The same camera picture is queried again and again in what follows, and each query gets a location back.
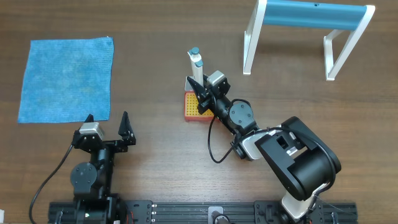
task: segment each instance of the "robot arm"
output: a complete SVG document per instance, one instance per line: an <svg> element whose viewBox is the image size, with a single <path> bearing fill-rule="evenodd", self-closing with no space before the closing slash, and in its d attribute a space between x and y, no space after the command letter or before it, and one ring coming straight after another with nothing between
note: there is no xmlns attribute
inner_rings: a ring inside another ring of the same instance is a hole
<svg viewBox="0 0 398 224"><path fill-rule="evenodd" d="M282 205L294 220L311 209L314 196L331 187L341 164L333 151L297 117L279 127L260 130L246 100L227 99L230 88L220 71L204 76L204 86L187 77L197 98L198 111L211 110L235 136L232 144L242 159L263 157L287 190Z"/></svg>

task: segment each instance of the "blue bar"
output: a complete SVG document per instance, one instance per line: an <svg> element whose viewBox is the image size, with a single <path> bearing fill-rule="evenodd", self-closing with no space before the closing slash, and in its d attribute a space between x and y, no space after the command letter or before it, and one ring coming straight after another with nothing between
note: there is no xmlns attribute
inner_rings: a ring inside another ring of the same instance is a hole
<svg viewBox="0 0 398 224"><path fill-rule="evenodd" d="M264 25L355 30L366 6L268 0Z"/></svg>

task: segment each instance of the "wooden table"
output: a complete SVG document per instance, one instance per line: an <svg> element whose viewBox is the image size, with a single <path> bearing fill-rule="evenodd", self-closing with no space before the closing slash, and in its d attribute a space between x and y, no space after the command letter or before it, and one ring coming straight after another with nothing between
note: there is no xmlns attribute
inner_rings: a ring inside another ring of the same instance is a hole
<svg viewBox="0 0 398 224"><path fill-rule="evenodd" d="M250 1L0 2L0 209L5 221L27 223L30 201L60 162L80 123L17 124L30 40L114 39L111 117L102 122L117 137L128 111L137 145L116 155L112 192L125 199L161 202L278 200L285 189L264 159L234 154L214 164L206 148L208 122L185 122L187 50L197 46L204 71L220 70L230 98L251 102L257 123L275 126L301 118L340 158L343 170L325 200L355 201L361 223L397 223L398 1L328 1L375 4L376 13L336 81L326 82L322 37L328 30L263 28L251 76L242 75L243 32ZM345 37L335 40L341 50ZM216 123L219 158L231 135ZM52 201L71 201L70 172L89 155L73 150L39 195L37 222Z"/></svg>

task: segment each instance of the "white stand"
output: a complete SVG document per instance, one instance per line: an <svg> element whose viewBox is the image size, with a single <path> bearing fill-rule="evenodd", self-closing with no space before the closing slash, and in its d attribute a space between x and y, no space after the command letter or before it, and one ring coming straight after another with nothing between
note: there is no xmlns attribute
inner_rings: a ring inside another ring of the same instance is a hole
<svg viewBox="0 0 398 224"><path fill-rule="evenodd" d="M340 71L341 67L343 66L344 62L348 58L351 51L354 49L357 41L365 31L365 28L368 26L372 16L374 14L375 7L374 6L366 6L366 12L361 22L359 22L358 27L356 30L351 31L350 35L348 36L348 40L344 45L343 50L341 51L340 55L338 56L336 63L333 62L333 48L331 41L337 37L339 34L343 32L343 30L333 30L330 32L329 35L323 38L323 47L325 48L325 73L326 73L326 80L334 81L337 73Z"/></svg>
<svg viewBox="0 0 398 224"><path fill-rule="evenodd" d="M243 75L251 74L251 67L253 65L254 54L256 52L257 43L260 36L262 22L266 14L267 0L257 0L251 15L248 28L244 32L244 48L243 48ZM343 66L348 55L353 50L355 44L361 37L365 28L368 26L374 14L374 6L366 6L364 17L359 22L356 30L352 31L348 40L341 51L336 63L333 62L333 49L331 41L343 32L343 30L333 30L329 35L323 38L323 46L325 48L325 71L326 80L333 81Z"/></svg>

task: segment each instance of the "blue cloth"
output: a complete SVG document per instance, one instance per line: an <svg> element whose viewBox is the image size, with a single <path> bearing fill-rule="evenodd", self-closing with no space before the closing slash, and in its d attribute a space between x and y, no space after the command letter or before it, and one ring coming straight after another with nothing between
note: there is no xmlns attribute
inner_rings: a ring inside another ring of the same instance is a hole
<svg viewBox="0 0 398 224"><path fill-rule="evenodd" d="M18 123L109 119L113 39L32 40Z"/></svg>

